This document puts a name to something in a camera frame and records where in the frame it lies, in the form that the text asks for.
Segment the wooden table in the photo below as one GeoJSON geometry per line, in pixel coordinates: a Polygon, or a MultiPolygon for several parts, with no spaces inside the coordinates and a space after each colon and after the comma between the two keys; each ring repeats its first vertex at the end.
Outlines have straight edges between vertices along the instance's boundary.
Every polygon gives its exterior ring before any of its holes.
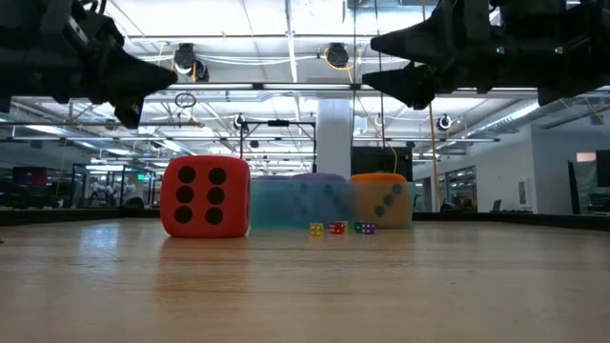
{"type": "Polygon", "coordinates": [[[493,223],[181,240],[0,228],[0,342],[608,342],[610,234],[493,223]]]}

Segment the cable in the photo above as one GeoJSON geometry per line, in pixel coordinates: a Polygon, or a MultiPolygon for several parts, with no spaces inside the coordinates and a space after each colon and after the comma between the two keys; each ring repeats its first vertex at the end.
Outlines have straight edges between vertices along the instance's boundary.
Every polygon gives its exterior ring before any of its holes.
{"type": "MultiPolygon", "coordinates": [[[[377,0],[375,0],[375,23],[377,26],[377,37],[380,36],[379,34],[379,14],[377,12],[377,0]]],[[[381,67],[381,51],[379,51],[379,72],[383,71],[383,68],[381,67]]],[[[384,115],[384,110],[383,110],[383,92],[380,91],[380,100],[381,100],[381,139],[383,139],[383,141],[385,142],[385,120],[383,118],[384,115]]],[[[394,173],[397,173],[397,159],[394,163],[394,173]]]]}
{"type": "Polygon", "coordinates": [[[158,61],[156,63],[157,66],[161,66],[161,55],[163,55],[163,49],[165,49],[165,45],[161,44],[161,48],[159,49],[159,57],[158,57],[158,61]]]}
{"type": "Polygon", "coordinates": [[[104,14],[104,12],[106,11],[106,2],[107,0],[102,0],[101,4],[99,6],[99,14],[104,14]]]}
{"type": "Polygon", "coordinates": [[[173,56],[172,56],[172,67],[170,68],[170,71],[173,71],[173,67],[175,67],[175,50],[173,51],[173,56]]]}
{"type": "MultiPolygon", "coordinates": [[[[600,112],[593,106],[593,104],[591,104],[591,102],[589,101],[589,98],[587,96],[584,97],[584,101],[586,101],[587,103],[587,107],[589,108],[589,110],[591,110],[591,112],[601,121],[603,122],[603,117],[601,116],[600,112]]],[[[563,99],[561,99],[561,104],[563,104],[563,106],[565,106],[566,109],[568,109],[570,112],[572,112],[576,117],[578,117],[579,119],[581,119],[583,117],[583,115],[580,115],[578,113],[576,113],[574,110],[572,110],[572,108],[570,106],[568,106],[568,104],[565,103],[565,101],[563,101],[563,99]]],[[[604,131],[602,128],[598,128],[595,127],[601,134],[610,137],[610,133],[604,131]]]]}
{"type": "MultiPolygon", "coordinates": [[[[362,110],[366,114],[366,117],[369,119],[371,124],[373,124],[373,129],[375,129],[375,131],[377,131],[378,135],[381,135],[381,132],[379,132],[379,130],[377,129],[377,127],[375,125],[375,121],[373,119],[371,119],[371,115],[364,108],[364,104],[362,104],[362,99],[360,99],[360,96],[358,94],[356,94],[356,98],[358,99],[358,102],[360,103],[360,106],[362,107],[362,110]]],[[[390,145],[390,142],[387,142],[385,139],[383,140],[383,144],[384,144],[384,146],[387,144],[388,148],[390,148],[390,150],[394,153],[394,173],[397,173],[397,166],[398,166],[398,154],[397,154],[397,151],[394,150],[394,148],[392,148],[392,145],[390,145]]]]}
{"type": "MultiPolygon", "coordinates": [[[[421,16],[423,18],[423,21],[426,21],[426,1],[425,0],[421,0],[421,16]]],[[[440,210],[440,206],[444,203],[444,199],[441,199],[441,195],[440,195],[440,183],[438,182],[438,168],[437,168],[437,140],[435,139],[435,123],[434,123],[434,118],[433,118],[433,111],[432,111],[432,103],[430,103],[430,105],[428,105],[428,117],[430,119],[430,135],[432,138],[432,168],[433,168],[433,174],[434,174],[434,182],[435,185],[437,186],[437,202],[438,202],[438,209],[440,210]]]]}
{"type": "MultiPolygon", "coordinates": [[[[356,19],[357,19],[357,15],[356,12],[358,10],[358,2],[354,2],[354,56],[356,56],[356,19]]],[[[352,82],[354,82],[354,80],[357,78],[357,73],[356,73],[356,68],[354,68],[354,78],[352,78],[352,82]]],[[[356,92],[356,87],[354,87],[354,94],[352,95],[352,122],[351,122],[351,129],[350,129],[350,164],[352,164],[352,160],[354,159],[354,128],[356,126],[356,97],[357,97],[357,92],[356,92]]]]}
{"type": "Polygon", "coordinates": [[[193,62],[193,83],[197,82],[197,63],[193,62]]]}
{"type": "Polygon", "coordinates": [[[59,185],[61,184],[61,175],[64,172],[64,160],[66,159],[66,147],[68,146],[68,140],[64,140],[64,149],[61,153],[61,168],[59,170],[59,181],[57,182],[57,187],[55,188],[55,197],[59,197],[59,185]]]}

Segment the metal frame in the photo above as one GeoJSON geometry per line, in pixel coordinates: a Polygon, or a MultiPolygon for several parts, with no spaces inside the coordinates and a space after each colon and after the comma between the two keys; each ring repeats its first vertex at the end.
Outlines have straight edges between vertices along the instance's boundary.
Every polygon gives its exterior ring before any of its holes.
{"type": "MultiPolygon", "coordinates": [[[[266,137],[262,137],[262,139],[258,139],[258,137],[256,139],[249,139],[249,136],[254,133],[254,131],[256,131],[256,129],[258,129],[258,127],[260,127],[261,125],[268,125],[268,126],[272,126],[272,127],[290,127],[291,125],[296,125],[297,127],[299,127],[300,129],[303,129],[303,126],[310,126],[312,128],[314,128],[314,137],[309,136],[308,134],[308,138],[307,139],[299,139],[300,141],[303,140],[312,140],[314,142],[314,152],[313,152],[313,156],[314,156],[314,163],[312,165],[312,172],[317,172],[317,163],[316,163],[316,159],[317,159],[317,132],[316,132],[316,125],[314,122],[307,122],[307,123],[301,123],[301,122],[291,122],[288,120],[269,120],[269,121],[242,121],[241,125],[239,126],[239,158],[240,159],[244,159],[244,141],[245,140],[261,140],[264,141],[266,140],[266,137]],[[277,123],[283,123],[286,124],[286,126],[278,126],[277,123]],[[250,130],[250,132],[248,133],[248,135],[246,135],[244,137],[244,126],[246,125],[254,125],[254,127],[250,130]]],[[[282,141],[282,140],[288,140],[289,138],[283,138],[283,137],[276,137],[273,138],[274,141],[282,141]]]]}

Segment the pillar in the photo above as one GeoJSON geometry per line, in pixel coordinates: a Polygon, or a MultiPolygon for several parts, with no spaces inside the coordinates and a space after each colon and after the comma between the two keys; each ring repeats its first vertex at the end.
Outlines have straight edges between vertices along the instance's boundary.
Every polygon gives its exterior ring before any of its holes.
{"type": "Polygon", "coordinates": [[[352,100],[320,99],[317,105],[317,172],[346,179],[352,173],[352,100]]]}

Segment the red die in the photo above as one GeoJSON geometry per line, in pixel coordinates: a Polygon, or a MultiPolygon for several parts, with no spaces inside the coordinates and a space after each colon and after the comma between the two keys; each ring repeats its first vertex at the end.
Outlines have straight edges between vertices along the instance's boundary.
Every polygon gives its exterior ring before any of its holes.
{"type": "Polygon", "coordinates": [[[328,225],[329,232],[332,234],[343,234],[345,232],[344,222],[331,222],[328,225]]]}
{"type": "Polygon", "coordinates": [[[173,237],[240,237],[250,222],[250,168],[237,158],[176,158],[163,175],[161,222],[173,237]]]}

